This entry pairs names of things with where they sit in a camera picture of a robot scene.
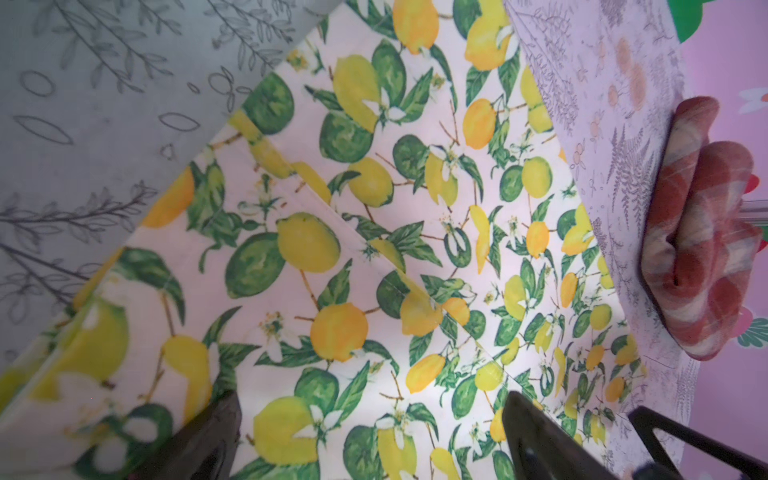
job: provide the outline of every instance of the lemon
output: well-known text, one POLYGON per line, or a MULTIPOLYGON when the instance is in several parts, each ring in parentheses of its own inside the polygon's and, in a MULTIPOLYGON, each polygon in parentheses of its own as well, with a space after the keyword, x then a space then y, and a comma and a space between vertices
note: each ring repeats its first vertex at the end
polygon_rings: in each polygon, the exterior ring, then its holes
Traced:
POLYGON ((544 99, 541 98, 541 92, 536 86, 536 79, 533 78, 533 72, 531 71, 530 65, 526 65, 523 74, 520 76, 520 93, 522 93, 523 100, 525 100, 525 104, 528 108, 533 108, 544 103, 544 99))
POLYGON ((578 278, 576 274, 571 272, 565 275, 563 278, 563 284, 560 286, 560 302, 563 308, 571 306, 571 302, 576 297, 576 287, 578 286, 578 278))
POLYGON ((402 257, 402 253, 397 250, 395 244, 389 240, 376 238, 369 242, 371 246, 379 251, 387 260, 392 262, 392 265, 396 266, 398 270, 406 271, 406 259, 402 257))
POLYGON ((261 131, 248 118, 242 108, 238 109, 227 123, 235 127, 235 130, 239 131, 248 141, 255 141, 261 137, 261 131))
POLYGON ((598 363, 603 360, 603 354, 605 354, 605 348, 602 345, 593 346, 589 355, 587 355, 587 370, 590 372, 594 370, 598 363))
POLYGON ((502 415, 504 415, 503 407, 496 410, 496 413, 493 415, 493 420, 491 420, 491 438, 497 443, 507 439, 507 432, 504 431, 502 415))
POLYGON ((194 178, 192 170, 187 167, 171 184, 160 200, 149 210, 141 222, 142 227, 161 228, 176 220, 184 213, 194 199, 194 178))
POLYGON ((463 298, 449 298, 442 304, 442 308, 461 326, 466 325, 469 321, 469 306, 463 298))
POLYGON ((435 468, 448 476, 448 480, 460 479, 458 476, 458 470, 456 469, 456 464, 453 462, 453 456, 451 456, 451 452, 442 447, 438 447, 432 450, 432 454, 429 456, 429 458, 432 460, 432 463, 435 464, 435 468))
POLYGON ((560 347, 554 349, 554 360, 557 362, 558 367, 560 369, 558 370, 558 379, 555 381, 555 388, 554 388, 554 396, 558 396, 558 393, 560 393, 560 389, 563 388, 563 383, 565 382, 565 354, 560 349, 560 347))
POLYGON ((611 383, 605 387, 605 401, 613 403, 619 400, 621 394, 624 393, 625 386, 624 377, 618 376, 611 380, 611 383))
POLYGON ((611 322, 611 314, 611 306, 602 303, 592 309, 592 313, 589 315, 589 324, 599 332, 611 322))
POLYGON ((496 110, 491 106, 491 102, 484 98, 472 102, 464 114, 462 126, 468 146, 476 150, 485 147, 496 129, 496 110))
POLYGON ((491 224, 488 222, 488 216, 482 208, 472 205, 469 208, 469 216, 478 229, 478 242, 475 248, 475 257, 478 262, 478 273, 482 273, 482 267, 485 265, 485 259, 491 253, 491 224))
POLYGON ((400 472, 416 474, 416 444, 413 437, 404 435, 404 446, 401 449, 395 440, 395 429, 379 430, 376 435, 379 440, 379 457, 384 472, 392 480, 402 480, 400 472))
POLYGON ((304 212, 277 221, 277 247, 299 270, 323 273, 339 261, 341 246, 324 222, 304 212))
POLYGON ((414 55, 421 48, 432 48, 440 29, 440 18, 432 0, 395 0, 392 23, 397 39, 414 55))
POLYGON ((315 353, 325 360, 346 362, 352 351, 361 349, 368 336, 368 320, 351 303, 329 305, 312 322, 310 340, 315 353))
POLYGON ((442 367, 445 366, 445 357, 436 353, 419 360, 408 371, 406 386, 411 393, 421 392, 434 382, 442 367))
POLYGON ((488 362, 475 374, 475 386, 483 392, 490 392, 502 384, 504 370, 496 362, 488 362))
POLYGON ((392 201, 395 190, 392 177, 377 161, 365 157, 347 170, 360 173, 349 181, 349 189, 357 200, 369 207, 381 207, 392 201))
POLYGON ((538 258, 549 245, 549 227, 544 222, 534 222, 528 228, 525 246, 532 257, 538 258))
POLYGON ((333 93, 344 112, 373 133, 379 114, 362 102, 367 100, 381 103, 379 77, 371 62, 362 55, 339 58, 333 70, 333 93))
POLYGON ((507 313, 521 321, 525 316, 525 307, 519 302, 523 300, 525 300, 523 279, 519 275, 515 275, 504 285, 504 307, 507 309, 507 313))
POLYGON ((523 165, 523 187, 533 198, 542 198, 552 186, 552 169, 542 157, 533 157, 523 165))
POLYGON ((253 417, 253 447, 273 465, 317 462, 317 440, 293 437, 312 423, 312 413, 303 399, 274 399, 253 417))
POLYGON ((502 361, 502 365, 509 365, 510 363, 515 361, 515 358, 518 356, 518 352, 520 351, 520 338, 515 337, 509 345, 507 345, 507 351, 502 353, 502 357, 500 360, 502 361))
POLYGON ((96 298, 75 318, 80 323, 79 329, 73 330, 75 333, 66 346, 60 344, 64 351, 30 392, 31 398, 61 399, 59 373, 82 373, 101 383, 117 372, 123 363, 130 338, 123 307, 96 298), (95 326, 82 326, 91 315, 96 317, 95 326))
POLYGON ((537 105, 528 110, 528 123, 537 134, 550 131, 552 129, 552 119, 544 104, 537 105))
POLYGON ((83 307, 85 302, 88 300, 88 298, 91 296, 91 293, 96 289, 99 283, 101 283, 102 279, 104 279, 104 275, 107 274, 110 268, 114 265, 115 262, 118 261, 118 258, 120 258, 120 255, 123 254, 123 250, 125 250, 125 247, 119 248, 117 251, 115 251, 111 257, 107 259, 106 262, 104 262, 103 265, 94 273, 94 275, 88 279, 88 282, 85 282, 85 285, 83 285, 82 288, 80 288, 80 291, 77 295, 74 296, 72 299, 72 309, 75 312, 79 312, 80 309, 83 307))
POLYGON ((291 167, 293 167, 296 173, 304 179, 306 184, 315 191, 318 197, 320 197, 326 204, 331 204, 331 190, 328 189, 326 182, 312 167, 304 162, 296 162, 295 164, 291 164, 291 167))

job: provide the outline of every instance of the gray botanical fabric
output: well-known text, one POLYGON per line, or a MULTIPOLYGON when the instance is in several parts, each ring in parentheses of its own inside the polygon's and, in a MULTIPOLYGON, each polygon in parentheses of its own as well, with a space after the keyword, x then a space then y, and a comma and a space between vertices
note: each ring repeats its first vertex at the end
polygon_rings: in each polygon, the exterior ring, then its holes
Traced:
MULTIPOLYGON (((661 324, 638 261, 671 115, 688 95, 664 0, 506 0, 649 376, 622 405, 605 459, 650 458, 625 413, 646 405, 687 423, 698 362, 661 324)), ((679 462, 683 444, 663 439, 679 462)))
POLYGON ((0 11, 0 371, 337 0, 0 11))

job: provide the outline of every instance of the folded cloth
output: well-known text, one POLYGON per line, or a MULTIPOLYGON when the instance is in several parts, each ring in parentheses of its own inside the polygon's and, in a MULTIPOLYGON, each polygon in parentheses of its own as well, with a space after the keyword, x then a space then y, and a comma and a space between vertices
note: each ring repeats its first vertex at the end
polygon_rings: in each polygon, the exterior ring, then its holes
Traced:
POLYGON ((698 360, 713 358, 730 338, 761 238, 737 218, 750 152, 707 138, 718 108, 709 97, 677 108, 641 258, 667 329, 698 360))

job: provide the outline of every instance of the lemon print fabric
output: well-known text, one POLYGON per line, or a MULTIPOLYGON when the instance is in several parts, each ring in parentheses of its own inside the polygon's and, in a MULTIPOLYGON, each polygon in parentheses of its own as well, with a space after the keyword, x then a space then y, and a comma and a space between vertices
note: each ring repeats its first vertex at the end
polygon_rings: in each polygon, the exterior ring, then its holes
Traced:
POLYGON ((0 378, 0 475, 229 391, 235 480, 512 478, 510 391, 610 455, 642 352, 502 2, 344 2, 252 87, 0 378))

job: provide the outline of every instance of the white flower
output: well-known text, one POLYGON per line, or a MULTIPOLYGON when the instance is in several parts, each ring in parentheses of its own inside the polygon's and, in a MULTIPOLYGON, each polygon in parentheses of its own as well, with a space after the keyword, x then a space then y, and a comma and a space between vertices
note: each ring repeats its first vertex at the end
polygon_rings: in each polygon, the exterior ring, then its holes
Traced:
POLYGON ((746 103, 739 109, 740 114, 748 114, 768 107, 768 88, 751 88, 739 93, 746 103))

